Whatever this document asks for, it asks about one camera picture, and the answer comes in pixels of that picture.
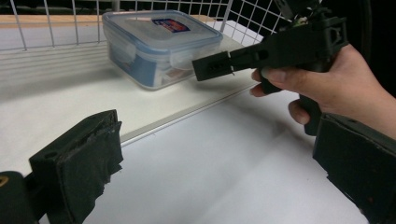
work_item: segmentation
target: blue container lid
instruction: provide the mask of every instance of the blue container lid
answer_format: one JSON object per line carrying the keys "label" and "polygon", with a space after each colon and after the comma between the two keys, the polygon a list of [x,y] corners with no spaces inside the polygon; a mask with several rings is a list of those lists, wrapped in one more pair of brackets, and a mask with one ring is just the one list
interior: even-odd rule
{"label": "blue container lid", "polygon": [[222,39],[219,31],[174,10],[107,12],[103,15],[103,23],[147,53],[190,49]]}

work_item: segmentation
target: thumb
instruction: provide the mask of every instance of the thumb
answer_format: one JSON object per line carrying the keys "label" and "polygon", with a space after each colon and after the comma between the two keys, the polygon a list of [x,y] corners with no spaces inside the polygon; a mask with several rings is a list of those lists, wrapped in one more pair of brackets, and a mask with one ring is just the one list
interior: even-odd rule
{"label": "thumb", "polygon": [[311,72],[296,67],[268,69],[262,75],[282,90],[294,91],[313,100],[329,89],[331,79],[326,73]]}

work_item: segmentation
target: hand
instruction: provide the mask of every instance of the hand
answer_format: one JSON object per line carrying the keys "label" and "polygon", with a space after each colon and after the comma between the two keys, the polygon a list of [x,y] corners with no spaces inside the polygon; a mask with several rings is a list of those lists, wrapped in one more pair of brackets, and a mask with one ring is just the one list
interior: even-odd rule
{"label": "hand", "polygon": [[[282,90],[295,91],[315,100],[322,112],[355,119],[396,139],[396,100],[382,88],[366,61],[351,45],[340,50],[327,73],[286,67],[269,69],[264,76]],[[252,78],[260,81],[259,71],[254,71]],[[250,93],[260,97],[265,95],[265,90],[257,85]],[[297,122],[309,121],[299,100],[290,103],[289,111]]]}

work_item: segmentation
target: white surface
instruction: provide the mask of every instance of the white surface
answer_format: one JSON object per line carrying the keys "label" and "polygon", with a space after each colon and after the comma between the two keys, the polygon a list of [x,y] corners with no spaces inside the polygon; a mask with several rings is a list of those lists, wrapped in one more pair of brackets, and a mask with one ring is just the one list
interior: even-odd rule
{"label": "white surface", "polygon": [[85,223],[367,223],[312,159],[289,92],[247,92],[122,149]]}

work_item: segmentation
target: wire rack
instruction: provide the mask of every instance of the wire rack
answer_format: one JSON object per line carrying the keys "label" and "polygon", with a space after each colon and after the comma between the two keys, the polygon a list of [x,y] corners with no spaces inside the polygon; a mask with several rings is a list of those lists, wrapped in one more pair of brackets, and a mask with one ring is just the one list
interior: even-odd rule
{"label": "wire rack", "polygon": [[101,15],[107,11],[183,11],[197,15],[244,46],[261,42],[264,36],[288,23],[272,0],[0,0],[0,3],[0,50],[105,42]]}

